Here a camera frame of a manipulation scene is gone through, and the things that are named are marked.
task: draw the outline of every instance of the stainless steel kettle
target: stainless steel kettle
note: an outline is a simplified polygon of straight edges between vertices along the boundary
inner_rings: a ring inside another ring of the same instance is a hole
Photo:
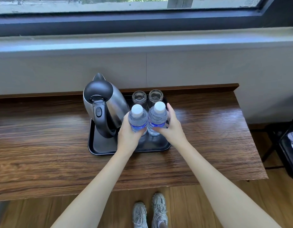
[[[100,73],[85,87],[83,102],[99,134],[105,138],[114,137],[129,112],[122,93]]]

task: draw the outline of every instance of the hand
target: hand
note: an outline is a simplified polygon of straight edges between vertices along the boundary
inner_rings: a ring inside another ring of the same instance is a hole
[[[118,133],[118,145],[117,151],[121,151],[124,154],[132,155],[136,149],[139,139],[146,131],[146,127],[134,133],[131,125],[129,124],[129,113],[123,117],[122,126]]]
[[[167,125],[168,128],[153,127],[153,130],[161,133],[167,141],[177,149],[180,145],[186,143],[187,139],[179,120],[176,118],[175,111],[169,103],[167,104],[167,108],[168,113],[170,114],[169,125]]]

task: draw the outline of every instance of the bottle label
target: bottle label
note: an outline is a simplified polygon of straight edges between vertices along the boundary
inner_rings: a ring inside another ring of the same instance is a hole
[[[134,126],[134,125],[132,125],[132,124],[130,123],[130,125],[132,126],[132,128],[134,128],[134,129],[136,129],[136,130],[141,130],[142,128],[144,128],[144,127],[146,126],[146,124],[147,124],[147,122],[146,122],[144,125],[142,125],[142,126]]]
[[[152,128],[152,127],[163,127],[165,125],[165,122],[164,123],[161,123],[161,124],[155,124],[153,122],[150,121],[149,119],[149,126]]]

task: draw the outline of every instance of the kettle button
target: kettle button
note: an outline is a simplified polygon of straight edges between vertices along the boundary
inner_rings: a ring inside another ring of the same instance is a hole
[[[100,107],[97,107],[97,108],[96,108],[96,116],[97,116],[98,118],[100,118],[101,115],[102,115],[102,109],[101,109]]]

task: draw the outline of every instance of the gray sneaker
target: gray sneaker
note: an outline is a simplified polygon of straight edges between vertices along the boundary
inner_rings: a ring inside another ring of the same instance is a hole
[[[152,228],[159,228],[158,222],[164,221],[167,225],[167,205],[163,194],[156,193],[152,200],[154,216],[152,220]]]
[[[148,228],[146,223],[146,207],[142,202],[135,203],[133,208],[134,228]]]

